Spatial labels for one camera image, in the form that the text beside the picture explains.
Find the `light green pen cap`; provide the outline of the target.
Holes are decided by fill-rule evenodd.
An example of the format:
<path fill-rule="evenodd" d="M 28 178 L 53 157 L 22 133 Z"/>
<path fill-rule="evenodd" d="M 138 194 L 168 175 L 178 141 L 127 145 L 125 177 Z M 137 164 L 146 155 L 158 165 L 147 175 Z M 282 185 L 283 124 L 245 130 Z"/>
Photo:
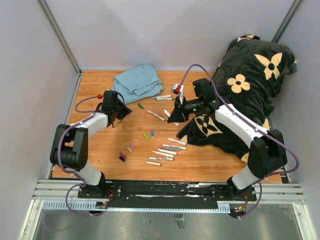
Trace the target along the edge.
<path fill-rule="evenodd" d="M 149 137 L 146 133 L 143 134 L 144 138 L 148 141 L 149 140 Z"/>

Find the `grey marker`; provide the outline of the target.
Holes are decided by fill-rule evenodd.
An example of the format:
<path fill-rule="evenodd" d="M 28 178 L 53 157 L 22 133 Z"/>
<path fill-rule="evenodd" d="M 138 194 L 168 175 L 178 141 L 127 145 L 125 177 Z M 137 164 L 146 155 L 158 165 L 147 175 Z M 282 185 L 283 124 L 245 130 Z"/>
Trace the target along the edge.
<path fill-rule="evenodd" d="M 180 148 L 174 148 L 174 147 L 161 147 L 160 149 L 166 150 L 166 151 L 181 151 Z"/>

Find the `pink cap marker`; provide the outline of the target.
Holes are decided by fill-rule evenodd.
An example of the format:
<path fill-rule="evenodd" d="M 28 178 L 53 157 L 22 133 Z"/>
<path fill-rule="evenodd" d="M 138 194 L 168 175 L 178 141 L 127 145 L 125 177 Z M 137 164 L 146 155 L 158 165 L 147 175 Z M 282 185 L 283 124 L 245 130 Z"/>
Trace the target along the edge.
<path fill-rule="evenodd" d="M 161 148 L 158 148 L 157 150 L 158 150 L 159 152 L 166 153 L 166 154 L 170 154 L 170 155 L 177 155 L 177 154 L 178 154 L 178 153 L 175 152 L 175 151 L 165 150 L 165 149 L 161 149 Z"/>

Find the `purple pen cap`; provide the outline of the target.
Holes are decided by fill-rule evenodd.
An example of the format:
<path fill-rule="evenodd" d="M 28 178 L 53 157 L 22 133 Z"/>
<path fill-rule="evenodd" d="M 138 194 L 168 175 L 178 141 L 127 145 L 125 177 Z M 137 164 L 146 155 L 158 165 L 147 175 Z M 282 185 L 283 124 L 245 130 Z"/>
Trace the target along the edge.
<path fill-rule="evenodd" d="M 120 152 L 119 154 L 120 154 L 120 156 L 121 156 L 123 159 L 126 159 L 126 158 L 127 158 L 124 153 Z"/>

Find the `peach cap marker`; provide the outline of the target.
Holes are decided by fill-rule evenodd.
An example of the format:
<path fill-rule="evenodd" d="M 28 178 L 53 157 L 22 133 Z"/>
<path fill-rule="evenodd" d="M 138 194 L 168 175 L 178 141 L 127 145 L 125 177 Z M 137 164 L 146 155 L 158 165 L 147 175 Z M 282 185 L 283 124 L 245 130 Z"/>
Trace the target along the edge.
<path fill-rule="evenodd" d="M 168 154 L 168 153 L 164 153 L 164 152 L 159 152 L 159 151 L 152 151 L 154 154 L 156 155 L 160 155 L 160 156 L 164 156 L 166 158 L 174 158 L 174 155 L 172 154 Z"/>

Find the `black marker without cap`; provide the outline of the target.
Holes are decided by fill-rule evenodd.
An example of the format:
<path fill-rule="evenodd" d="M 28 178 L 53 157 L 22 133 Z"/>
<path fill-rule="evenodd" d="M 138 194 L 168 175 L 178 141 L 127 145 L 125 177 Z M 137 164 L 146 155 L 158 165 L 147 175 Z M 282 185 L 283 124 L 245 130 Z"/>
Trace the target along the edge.
<path fill-rule="evenodd" d="M 162 164 L 159 163 L 159 162 L 145 161 L 145 163 L 146 163 L 146 164 L 149 164 L 149 165 L 162 166 Z"/>

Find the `dark green cap marker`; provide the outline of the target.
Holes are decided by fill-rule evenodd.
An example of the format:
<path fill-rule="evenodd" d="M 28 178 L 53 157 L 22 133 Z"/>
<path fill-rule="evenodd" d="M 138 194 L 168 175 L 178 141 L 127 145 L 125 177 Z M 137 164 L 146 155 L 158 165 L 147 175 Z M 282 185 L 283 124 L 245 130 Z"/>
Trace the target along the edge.
<path fill-rule="evenodd" d="M 153 116 L 155 116 L 155 117 L 157 117 L 157 118 L 159 118 L 160 120 L 162 120 L 162 121 L 164 121 L 164 122 L 166 122 L 166 119 L 165 118 L 163 118 L 163 117 L 161 117 L 161 116 L 159 116 L 158 114 L 156 114 L 156 113 L 154 113 L 154 112 L 152 112 L 152 111 L 150 111 L 150 110 L 146 110 L 148 113 L 150 113 L 151 115 L 153 115 Z"/>

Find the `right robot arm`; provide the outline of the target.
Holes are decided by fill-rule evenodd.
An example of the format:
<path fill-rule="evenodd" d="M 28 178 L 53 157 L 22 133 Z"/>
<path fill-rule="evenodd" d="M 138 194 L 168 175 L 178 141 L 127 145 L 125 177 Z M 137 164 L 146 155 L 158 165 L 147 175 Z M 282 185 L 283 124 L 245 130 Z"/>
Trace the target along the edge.
<path fill-rule="evenodd" d="M 188 144 L 213 145 L 240 158 L 248 156 L 246 167 L 227 180 L 227 196 L 238 200 L 250 185 L 287 164 L 283 135 L 254 123 L 231 103 L 224 104 L 207 79 L 192 84 L 196 95 L 192 100 L 184 97 L 183 85 L 172 86 L 177 96 L 167 122 L 187 123 L 176 136 Z"/>

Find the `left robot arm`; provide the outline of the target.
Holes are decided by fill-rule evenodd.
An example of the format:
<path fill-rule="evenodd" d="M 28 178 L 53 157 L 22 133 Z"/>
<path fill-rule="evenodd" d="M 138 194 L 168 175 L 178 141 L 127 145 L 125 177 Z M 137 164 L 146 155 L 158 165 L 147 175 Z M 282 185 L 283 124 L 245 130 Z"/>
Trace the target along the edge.
<path fill-rule="evenodd" d="M 52 165 L 81 180 L 81 190 L 88 190 L 90 197 L 101 198 L 107 193 L 106 178 L 88 160 L 89 137 L 113 126 L 115 120 L 121 121 L 132 110 L 125 105 L 124 97 L 118 91 L 106 90 L 96 98 L 102 102 L 88 117 L 73 124 L 57 126 L 49 160 Z"/>

